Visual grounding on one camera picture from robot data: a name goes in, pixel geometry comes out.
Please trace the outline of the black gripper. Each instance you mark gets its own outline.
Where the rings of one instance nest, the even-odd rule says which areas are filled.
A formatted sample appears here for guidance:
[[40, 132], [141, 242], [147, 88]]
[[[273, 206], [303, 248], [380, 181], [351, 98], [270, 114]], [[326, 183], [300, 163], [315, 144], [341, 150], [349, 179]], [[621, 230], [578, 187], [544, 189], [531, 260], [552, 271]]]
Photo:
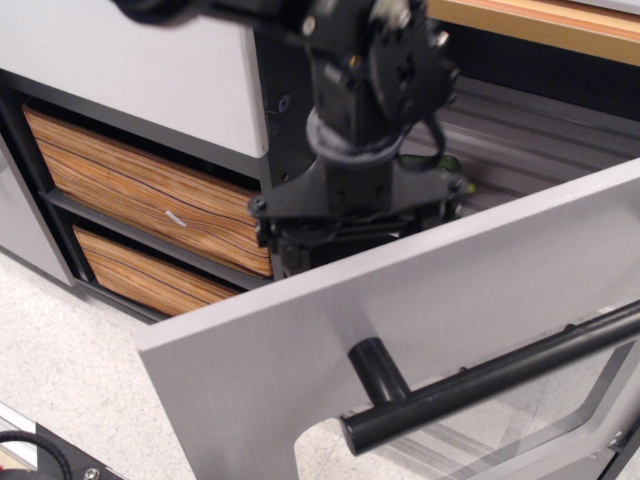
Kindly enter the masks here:
[[394, 196], [400, 156], [365, 166], [320, 158], [298, 178], [255, 196], [248, 209], [258, 244], [275, 250], [289, 278], [315, 268], [314, 251], [335, 238], [408, 236], [455, 219], [468, 194], [431, 203]]

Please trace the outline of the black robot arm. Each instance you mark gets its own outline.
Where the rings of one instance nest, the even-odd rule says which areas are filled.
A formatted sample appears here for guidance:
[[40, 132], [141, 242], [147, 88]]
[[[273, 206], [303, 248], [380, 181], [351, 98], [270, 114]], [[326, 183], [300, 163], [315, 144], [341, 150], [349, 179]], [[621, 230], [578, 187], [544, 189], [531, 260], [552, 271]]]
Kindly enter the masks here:
[[121, 1], [146, 25], [196, 16], [248, 25], [305, 49], [314, 162], [254, 197], [258, 243], [293, 276], [331, 244], [363, 248], [454, 220], [469, 183], [442, 160], [436, 114], [458, 77], [423, 1]]

